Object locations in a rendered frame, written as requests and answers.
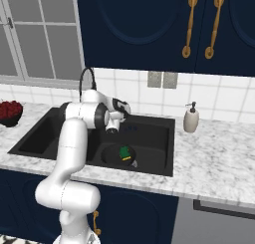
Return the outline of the navy base cupboard door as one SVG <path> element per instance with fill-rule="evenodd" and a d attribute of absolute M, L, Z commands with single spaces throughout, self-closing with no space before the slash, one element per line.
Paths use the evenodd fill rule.
<path fill-rule="evenodd" d="M 178 198 L 97 184 L 102 244 L 171 244 Z"/>
<path fill-rule="evenodd" d="M 37 203 L 45 175 L 0 169 L 0 234 L 53 244 L 61 234 L 60 212 Z"/>

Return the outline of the navy wall cupboard door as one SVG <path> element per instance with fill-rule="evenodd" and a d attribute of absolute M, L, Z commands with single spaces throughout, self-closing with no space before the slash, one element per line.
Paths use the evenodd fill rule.
<path fill-rule="evenodd" d="M 185 59 L 188 0 L 77 0 L 88 67 L 192 73 L 205 0 L 194 9 Z"/>
<path fill-rule="evenodd" d="M 205 0 L 195 72 L 255 78 L 255 0 L 224 0 L 214 54 L 206 59 L 216 13 L 214 0 Z"/>

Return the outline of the dark bowl of red fruit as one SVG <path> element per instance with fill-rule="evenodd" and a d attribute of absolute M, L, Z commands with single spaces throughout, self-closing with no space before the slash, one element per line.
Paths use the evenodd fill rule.
<path fill-rule="evenodd" d="M 0 123 L 6 127 L 15 126 L 23 113 L 23 106 L 16 101 L 0 103 Z"/>

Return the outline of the grey framed window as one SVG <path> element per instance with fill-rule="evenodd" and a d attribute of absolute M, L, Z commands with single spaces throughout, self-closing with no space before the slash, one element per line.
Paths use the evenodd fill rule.
<path fill-rule="evenodd" d="M 0 83 L 75 89 L 84 67 L 77 0 L 0 0 Z"/>

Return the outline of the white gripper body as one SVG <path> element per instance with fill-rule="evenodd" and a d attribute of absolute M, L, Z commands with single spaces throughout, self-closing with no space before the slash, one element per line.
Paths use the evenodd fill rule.
<path fill-rule="evenodd" d="M 127 102 L 113 98 L 113 107 L 117 112 L 122 113 L 125 118 L 130 115 L 130 107 Z"/>

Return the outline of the grey wall socket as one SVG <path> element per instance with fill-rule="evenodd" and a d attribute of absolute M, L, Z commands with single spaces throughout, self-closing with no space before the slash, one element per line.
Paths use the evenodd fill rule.
<path fill-rule="evenodd" d="M 160 88 L 161 76 L 162 72 L 149 71 L 147 73 L 147 86 L 149 88 Z"/>
<path fill-rule="evenodd" d="M 163 73 L 163 84 L 164 89 L 175 89 L 177 86 L 178 73 L 164 72 Z"/>

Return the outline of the black sink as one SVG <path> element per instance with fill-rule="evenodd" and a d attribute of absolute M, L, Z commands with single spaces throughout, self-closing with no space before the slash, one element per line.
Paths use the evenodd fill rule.
<path fill-rule="evenodd" d="M 56 159 L 63 122 L 57 108 L 43 117 L 9 150 L 11 154 Z M 164 176 L 173 175 L 175 120 L 132 115 L 121 123 L 118 133 L 91 129 L 87 150 L 87 165 L 123 169 Z M 136 153 L 137 167 L 107 165 L 102 151 L 109 145 L 130 145 Z"/>

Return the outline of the black curved tap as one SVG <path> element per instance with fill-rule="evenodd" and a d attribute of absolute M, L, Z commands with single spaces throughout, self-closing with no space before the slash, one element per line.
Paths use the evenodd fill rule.
<path fill-rule="evenodd" d="M 84 79 L 84 74 L 86 71 L 89 71 L 91 73 L 91 77 L 92 77 L 92 87 L 91 89 L 92 90 L 97 90 L 97 83 L 96 83 L 96 79 L 95 79 L 95 73 L 93 71 L 92 68 L 90 67 L 85 67 L 83 70 L 82 70 L 82 73 L 80 75 L 80 79 L 79 79 L 79 101 L 81 102 L 82 101 L 82 94 L 83 94 L 83 79 Z"/>

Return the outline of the green and yellow sponge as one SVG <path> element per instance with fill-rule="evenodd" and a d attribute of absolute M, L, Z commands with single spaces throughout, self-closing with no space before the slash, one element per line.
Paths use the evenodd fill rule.
<path fill-rule="evenodd" d="M 131 159 L 131 155 L 130 155 L 130 152 L 129 152 L 127 146 L 122 146 L 120 148 L 120 158 L 121 158 L 122 161 L 126 161 L 126 160 Z"/>

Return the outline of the black pan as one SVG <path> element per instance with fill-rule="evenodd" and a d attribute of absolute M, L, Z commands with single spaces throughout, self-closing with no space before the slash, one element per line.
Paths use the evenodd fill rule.
<path fill-rule="evenodd" d="M 120 158 L 120 148 L 127 146 L 131 155 L 131 159 L 122 161 Z M 127 144 L 115 143 L 107 146 L 102 151 L 102 161 L 107 165 L 118 165 L 118 166 L 133 166 L 137 167 L 135 150 Z"/>

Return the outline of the beige soap dispenser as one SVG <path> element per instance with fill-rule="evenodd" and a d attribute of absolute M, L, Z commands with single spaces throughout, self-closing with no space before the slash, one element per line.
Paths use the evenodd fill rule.
<path fill-rule="evenodd" d="M 190 104 L 190 109 L 185 112 L 183 119 L 183 129 L 186 132 L 193 133 L 196 131 L 199 122 L 199 112 L 196 109 L 196 102 Z"/>

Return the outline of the grey dishwasher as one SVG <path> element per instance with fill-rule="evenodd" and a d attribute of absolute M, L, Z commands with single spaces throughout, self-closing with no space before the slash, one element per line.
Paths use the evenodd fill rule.
<path fill-rule="evenodd" d="M 180 198 L 171 244 L 255 244 L 255 208 Z"/>

